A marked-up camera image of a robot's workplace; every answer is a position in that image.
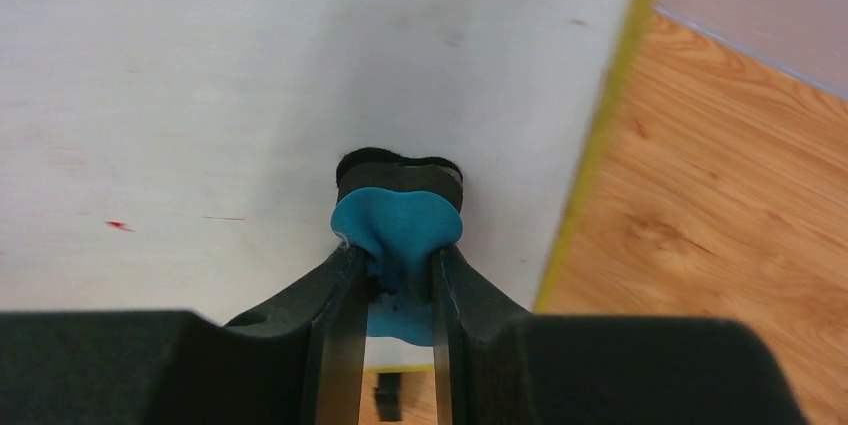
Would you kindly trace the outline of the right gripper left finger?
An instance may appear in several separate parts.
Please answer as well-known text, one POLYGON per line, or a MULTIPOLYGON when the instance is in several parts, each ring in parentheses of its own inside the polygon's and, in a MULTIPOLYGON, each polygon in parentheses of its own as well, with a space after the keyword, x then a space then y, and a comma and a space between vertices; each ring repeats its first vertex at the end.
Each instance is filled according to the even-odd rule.
POLYGON ((5 424, 354 424, 366 254, 325 262, 223 326, 185 310, 5 313, 5 424))

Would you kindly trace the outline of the yellow framed whiteboard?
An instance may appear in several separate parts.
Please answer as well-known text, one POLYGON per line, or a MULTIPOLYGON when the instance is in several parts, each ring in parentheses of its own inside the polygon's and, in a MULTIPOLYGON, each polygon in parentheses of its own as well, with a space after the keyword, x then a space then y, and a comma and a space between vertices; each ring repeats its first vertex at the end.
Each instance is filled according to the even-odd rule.
POLYGON ((16 316, 223 323, 339 242, 365 147, 457 164, 460 247, 545 300, 653 0, 1 0, 1 363, 16 316))

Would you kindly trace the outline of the blue black eraser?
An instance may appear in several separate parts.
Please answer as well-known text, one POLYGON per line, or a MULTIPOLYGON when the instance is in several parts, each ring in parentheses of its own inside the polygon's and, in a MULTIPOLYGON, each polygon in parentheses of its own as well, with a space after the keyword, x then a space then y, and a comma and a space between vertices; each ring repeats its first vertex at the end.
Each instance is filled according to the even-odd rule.
POLYGON ((368 336, 431 346, 430 260, 463 233, 460 168, 442 157, 366 147, 340 160, 336 186, 331 229, 368 255, 368 336))

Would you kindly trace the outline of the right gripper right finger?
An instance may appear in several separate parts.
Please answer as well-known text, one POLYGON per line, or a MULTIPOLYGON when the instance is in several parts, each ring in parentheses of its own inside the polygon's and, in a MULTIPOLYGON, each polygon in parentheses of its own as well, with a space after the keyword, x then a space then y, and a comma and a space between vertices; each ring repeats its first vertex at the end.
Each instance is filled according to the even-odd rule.
POLYGON ((442 424, 803 424, 746 325, 714 317, 539 315, 456 247, 431 258, 442 424))

